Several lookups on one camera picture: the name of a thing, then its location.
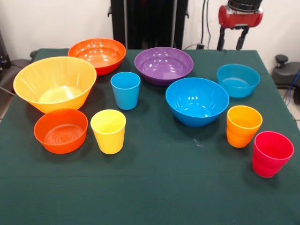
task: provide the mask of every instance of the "dark green cloth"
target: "dark green cloth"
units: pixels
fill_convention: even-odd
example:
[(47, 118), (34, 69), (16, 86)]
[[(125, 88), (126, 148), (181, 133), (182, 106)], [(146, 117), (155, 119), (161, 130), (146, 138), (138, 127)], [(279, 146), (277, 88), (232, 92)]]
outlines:
[[(66, 55), (67, 49), (41, 49), (35, 60)], [(88, 119), (118, 109), (110, 78), (137, 70), (139, 50), (128, 50), (120, 67), (98, 77), (84, 106)], [(163, 87), (142, 79), (135, 109), (126, 118), (124, 147), (116, 155), (98, 149), (89, 126), (77, 151), (54, 155), (34, 138), (42, 113), (14, 97), (0, 124), (1, 225), (287, 225), (300, 224), (300, 133), (256, 51), (195, 51), (190, 77), (216, 81), (227, 63), (254, 68), (261, 82), (229, 107), (248, 105), (263, 116), (260, 131), (289, 137), (295, 154), (271, 179), (251, 165), (253, 141), (244, 149), (226, 140), (226, 113), (213, 123), (186, 127), (172, 115)]]

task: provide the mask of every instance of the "light blue bowl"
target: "light blue bowl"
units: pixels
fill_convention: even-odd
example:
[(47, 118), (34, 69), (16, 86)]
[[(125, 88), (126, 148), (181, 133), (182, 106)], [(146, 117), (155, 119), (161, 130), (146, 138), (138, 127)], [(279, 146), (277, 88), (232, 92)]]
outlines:
[(217, 81), (230, 97), (244, 98), (254, 91), (260, 77), (258, 72), (250, 67), (227, 64), (217, 71)]
[(189, 127), (211, 123), (229, 104), (224, 88), (203, 78), (185, 78), (172, 83), (165, 98), (174, 116)]

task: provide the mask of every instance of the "black knob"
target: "black knob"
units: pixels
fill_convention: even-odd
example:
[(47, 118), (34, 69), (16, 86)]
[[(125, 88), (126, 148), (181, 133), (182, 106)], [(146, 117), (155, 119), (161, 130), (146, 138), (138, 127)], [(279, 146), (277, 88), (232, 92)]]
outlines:
[(285, 55), (277, 55), (275, 56), (275, 59), (278, 64), (284, 64), (289, 60), (289, 58)]

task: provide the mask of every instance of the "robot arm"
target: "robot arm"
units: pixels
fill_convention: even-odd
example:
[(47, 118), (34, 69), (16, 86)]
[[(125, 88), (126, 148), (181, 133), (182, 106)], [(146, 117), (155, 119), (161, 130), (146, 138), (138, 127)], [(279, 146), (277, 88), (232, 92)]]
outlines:
[(245, 37), (250, 27), (256, 27), (263, 18), (262, 0), (229, 0), (226, 6), (219, 9), (219, 24), (221, 25), (217, 50), (223, 50), (225, 29), (243, 29), (236, 49), (243, 47)]

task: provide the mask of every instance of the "bowl rim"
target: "bowl rim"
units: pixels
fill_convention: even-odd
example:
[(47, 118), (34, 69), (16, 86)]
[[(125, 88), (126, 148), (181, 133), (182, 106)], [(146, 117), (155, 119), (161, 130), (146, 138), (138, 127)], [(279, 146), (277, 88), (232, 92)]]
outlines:
[(229, 63), (229, 64), (225, 64), (225, 65), (219, 67), (219, 69), (217, 69), (217, 78), (218, 78), (218, 81), (219, 81), (219, 71), (220, 71), (221, 69), (227, 67), (227, 66), (242, 66), (242, 67), (244, 67), (244, 68), (247, 68), (247, 69), (250, 69), (250, 70), (254, 71), (256, 77), (258, 77), (258, 82), (257, 82), (255, 85), (252, 85), (252, 86), (249, 86), (249, 87), (234, 87), (234, 86), (232, 86), (232, 85), (227, 85), (227, 86), (229, 86), (229, 87), (234, 87), (234, 88), (237, 88), (237, 89), (249, 89), (249, 88), (255, 88), (255, 87), (260, 83), (260, 81), (261, 81), (261, 76), (259, 75), (259, 73), (258, 73), (255, 69), (253, 69), (253, 68), (251, 68), (251, 67), (249, 67), (249, 66), (243, 65), (243, 64), (239, 64), (239, 63)]
[[(161, 79), (161, 78), (157, 78), (157, 77), (153, 77), (153, 76), (149, 76), (149, 75), (145, 74), (144, 72), (142, 72), (142, 71), (136, 66), (136, 59), (137, 59), (137, 58), (140, 56), (140, 54), (142, 54), (143, 52), (148, 51), (148, 50), (150, 50), (150, 49), (157, 49), (157, 48), (160, 48), (160, 49), (162, 49), (162, 48), (172, 49), (172, 51), (177, 51), (177, 52), (180, 52), (180, 53), (182, 53), (182, 54), (188, 56), (188, 58), (189, 58), (189, 59), (191, 60), (191, 62), (192, 62), (192, 67), (191, 67), (191, 69), (190, 69), (186, 74), (184, 74), (183, 76), (177, 77), (177, 78), (173, 78), (173, 79)], [(181, 49), (172, 48), (172, 47), (154, 47), (154, 48), (148, 48), (148, 49), (145, 49), (145, 50), (141, 51), (140, 53), (138, 53), (138, 54), (136, 55), (136, 57), (135, 57), (135, 68), (136, 68), (143, 76), (149, 77), (149, 78), (151, 78), (151, 79), (156, 79), (156, 80), (160, 80), (160, 81), (174, 81), (174, 80), (181, 79), (181, 78), (187, 76), (190, 72), (192, 72), (192, 70), (193, 70), (193, 68), (194, 68), (194, 61), (193, 61), (192, 57), (191, 57), (189, 54), (187, 54), (185, 51), (183, 51), (183, 50), (181, 50)]]
[(78, 44), (80, 44), (80, 43), (82, 43), (82, 42), (90, 41), (90, 40), (110, 40), (110, 41), (113, 41), (113, 42), (115, 42), (115, 43), (121, 44), (122, 47), (123, 47), (123, 49), (124, 49), (124, 55), (122, 55), (121, 59), (118, 60), (117, 62), (115, 62), (115, 63), (113, 63), (113, 64), (111, 64), (111, 65), (105, 66), (105, 67), (94, 67), (94, 66), (93, 66), (94, 68), (106, 68), (106, 67), (111, 67), (111, 66), (113, 66), (113, 65), (116, 65), (116, 64), (118, 64), (118, 63), (121, 63), (121, 62), (123, 61), (123, 59), (125, 58), (125, 56), (126, 56), (126, 53), (127, 53), (126, 47), (125, 47), (121, 42), (119, 42), (119, 41), (117, 41), (117, 40), (115, 40), (115, 39), (111, 39), (111, 38), (96, 37), (96, 38), (88, 38), (88, 39), (79, 41), (79, 42), (77, 42), (76, 44), (74, 44), (73, 46), (71, 46), (71, 47), (69, 48), (68, 52), (67, 52), (68, 57), (78, 58), (78, 57), (76, 57), (76, 56), (70, 56), (69, 53), (70, 53), (71, 49), (73, 49), (76, 45), (78, 45)]
[[(59, 113), (59, 112), (62, 112), (62, 111), (76, 111), (76, 113), (77, 113), (78, 115), (80, 115), (80, 116), (82, 116), (82, 117), (84, 118), (84, 120), (85, 120), (86, 123), (85, 123), (85, 128), (84, 128), (84, 130), (82, 131), (82, 133), (81, 133), (76, 139), (73, 139), (73, 140), (71, 140), (71, 141), (68, 141), (68, 142), (62, 143), (62, 144), (49, 144), (49, 143), (46, 143), (46, 142), (43, 142), (42, 140), (40, 140), (40, 139), (37, 137), (37, 135), (36, 135), (36, 131), (37, 131), (37, 130), (36, 130), (36, 129), (37, 129), (36, 126), (37, 126), (37, 124), (40, 123), (42, 119), (44, 119), (45, 117), (49, 116), (49, 114)], [(54, 111), (51, 111), (51, 112), (49, 112), (49, 113), (46, 113), (46, 114), (43, 115), (41, 118), (39, 118), (39, 119), (37, 120), (37, 122), (35, 123), (35, 125), (34, 125), (34, 128), (33, 128), (33, 134), (34, 134), (34, 137), (35, 137), (41, 144), (44, 144), (44, 145), (51, 145), (51, 146), (62, 146), (62, 145), (70, 144), (70, 143), (72, 143), (72, 142), (78, 140), (79, 138), (81, 138), (81, 137), (87, 132), (88, 126), (89, 126), (88, 118), (86, 117), (86, 115), (85, 115), (83, 112), (81, 112), (81, 111), (79, 111), (79, 110), (76, 110), (76, 109), (58, 109), (58, 110), (54, 110)]]
[[(169, 88), (170, 88), (172, 85), (174, 85), (175, 83), (181, 82), (182, 80), (186, 80), (186, 79), (206, 80), (206, 81), (209, 81), (209, 82), (211, 82), (211, 83), (214, 83), (214, 85), (219, 86), (219, 87), (224, 91), (225, 95), (227, 96), (227, 104), (226, 104), (226, 107), (225, 107), (222, 111), (220, 111), (219, 113), (216, 113), (216, 114), (214, 114), (214, 115), (210, 115), (210, 116), (207, 116), (207, 117), (204, 117), (204, 116), (201, 116), (201, 117), (199, 117), (199, 116), (190, 116), (190, 115), (187, 115), (187, 114), (185, 114), (185, 113), (183, 113), (183, 112), (180, 112), (180, 111), (178, 111), (177, 109), (175, 109), (175, 108), (169, 103), (169, 100), (168, 100), (168, 97), (167, 97), (168, 90), (169, 90)], [(223, 112), (228, 108), (228, 106), (229, 106), (229, 101), (230, 101), (230, 100), (229, 100), (229, 95), (228, 95), (227, 91), (226, 91), (220, 84), (218, 84), (218, 83), (216, 83), (216, 82), (214, 82), (214, 81), (212, 81), (212, 80), (205, 79), (205, 78), (200, 78), (200, 77), (188, 77), (188, 78), (183, 78), (183, 79), (180, 79), (180, 80), (177, 80), (177, 81), (171, 83), (171, 85), (167, 88), (167, 90), (166, 90), (166, 92), (165, 92), (165, 98), (166, 98), (166, 101), (167, 101), (168, 105), (169, 105), (172, 109), (174, 109), (176, 112), (178, 112), (178, 113), (180, 113), (180, 114), (183, 114), (183, 115), (185, 115), (185, 116), (188, 116), (188, 117), (192, 117), (192, 118), (209, 118), (209, 117), (213, 117), (213, 116), (218, 116), (218, 115), (220, 115), (221, 113), (223, 113)]]
[[(35, 64), (38, 64), (38, 63), (40, 63), (40, 62), (42, 62), (42, 61), (54, 60), (54, 59), (61, 59), (61, 58), (68, 58), (68, 59), (71, 59), (71, 60), (80, 60), (80, 61), (84, 61), (84, 63), (87, 63), (90, 67), (92, 67), (92, 68), (94, 69), (94, 81), (92, 82), (91, 86), (90, 86), (89, 88), (87, 88), (85, 91), (83, 91), (80, 95), (78, 95), (78, 96), (76, 96), (76, 97), (74, 97), (74, 98), (71, 98), (71, 99), (68, 99), (68, 100), (64, 100), (64, 101), (59, 101), (59, 102), (42, 103), (42, 102), (37, 102), (37, 101), (28, 100), (27, 98), (22, 97), (22, 96), (20, 95), (20, 93), (18, 92), (18, 90), (15, 88), (15, 81), (16, 81), (16, 79), (18, 78), (19, 74), (20, 74), (23, 70), (25, 70), (27, 67), (32, 67), (32, 66), (34, 66)], [(45, 59), (42, 59), (42, 60), (35, 61), (35, 62), (29, 64), (28, 66), (24, 67), (22, 70), (20, 70), (20, 72), (19, 72), (19, 73), (15, 76), (15, 78), (14, 78), (13, 88), (14, 88), (15, 93), (16, 93), (21, 99), (25, 100), (26, 102), (34, 103), (34, 104), (39, 104), (39, 105), (53, 105), (53, 104), (59, 104), (59, 103), (63, 103), (63, 102), (68, 102), (68, 101), (70, 101), (70, 100), (73, 100), (73, 99), (75, 99), (75, 98), (78, 98), (78, 97), (84, 95), (86, 92), (88, 92), (89, 90), (91, 90), (91, 88), (93, 87), (93, 85), (94, 85), (95, 82), (96, 82), (96, 79), (97, 79), (97, 72), (96, 72), (95, 68), (94, 68), (90, 63), (88, 63), (87, 61), (82, 60), (82, 59), (80, 59), (80, 58), (76, 58), (76, 57), (69, 57), (69, 56), (55, 56), (55, 57), (49, 57), (49, 58), (45, 58)]]

